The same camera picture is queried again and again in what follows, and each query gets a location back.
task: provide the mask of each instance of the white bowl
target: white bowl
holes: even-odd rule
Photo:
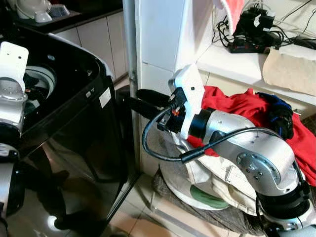
[[[38,23],[48,22],[51,21],[52,18],[48,14],[47,11],[37,11],[35,12],[35,21]]]
[[[25,16],[34,19],[36,12],[46,12],[50,10],[48,0],[16,0],[16,8]]]

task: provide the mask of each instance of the red cloth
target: red cloth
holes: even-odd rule
[[[269,127],[267,119],[268,103],[259,95],[253,94],[252,88],[244,94],[226,96],[219,88],[205,86],[205,93],[202,101],[202,108],[213,108],[231,114],[237,114],[246,117],[257,127]],[[294,151],[296,160],[306,176],[306,181],[316,186],[316,138],[301,123],[299,115],[293,114],[292,139],[286,140]],[[188,141],[194,147],[202,146],[201,139],[189,136]],[[217,154],[209,149],[206,151],[209,156]]]

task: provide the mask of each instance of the clothing pile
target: clothing pile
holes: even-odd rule
[[[254,94],[252,89],[228,97],[212,86],[205,87],[202,101],[203,109],[213,108],[241,115],[257,127],[274,130],[277,127],[279,134],[293,149],[307,182],[316,186],[316,138],[300,122],[299,116],[287,107],[288,104],[277,97]],[[176,155],[174,144],[181,153],[202,146],[201,140],[194,137],[183,141],[176,134],[170,136],[172,141],[163,140],[164,150],[172,156]],[[219,157],[211,149],[206,151],[206,155],[185,165],[161,162],[160,170],[172,192],[192,207],[214,211],[228,208],[226,204],[229,204],[256,216],[256,193],[245,175],[232,162]]]

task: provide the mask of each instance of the white shelf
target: white shelf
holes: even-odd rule
[[[222,46],[211,45],[198,59],[197,67],[236,81],[316,105],[316,97],[266,84],[262,67],[267,56],[258,53],[233,54]]]

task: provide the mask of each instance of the kitchen counter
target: kitchen counter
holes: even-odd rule
[[[70,15],[58,17],[53,21],[45,23],[37,23],[33,19],[20,19],[16,12],[11,11],[11,17],[18,27],[27,28],[38,31],[43,34],[58,33],[82,24],[113,15],[117,12],[123,11],[122,2],[113,2],[103,6],[94,6],[90,4],[89,7],[79,6],[75,8],[76,11],[69,8]]]

